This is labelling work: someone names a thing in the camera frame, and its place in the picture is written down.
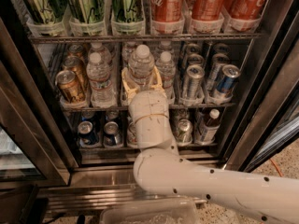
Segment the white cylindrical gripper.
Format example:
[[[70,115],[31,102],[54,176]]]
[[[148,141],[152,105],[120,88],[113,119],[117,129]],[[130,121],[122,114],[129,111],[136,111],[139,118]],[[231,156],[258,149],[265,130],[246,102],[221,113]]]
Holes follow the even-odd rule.
[[[163,82],[158,68],[153,67],[151,91],[138,92],[138,87],[129,77],[127,67],[121,71],[121,81],[125,100],[133,99],[128,110],[135,125],[138,148],[143,150],[157,147],[178,154],[169,121],[169,104],[162,92]]]

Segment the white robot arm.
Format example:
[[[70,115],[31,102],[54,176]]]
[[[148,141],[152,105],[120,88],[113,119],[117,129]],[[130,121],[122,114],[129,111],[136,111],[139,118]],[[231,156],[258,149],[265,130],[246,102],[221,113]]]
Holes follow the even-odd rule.
[[[159,91],[142,91],[129,104],[141,153],[134,177],[144,190],[186,195],[233,209],[265,224],[299,224],[299,180],[196,165],[178,155],[168,102]]]

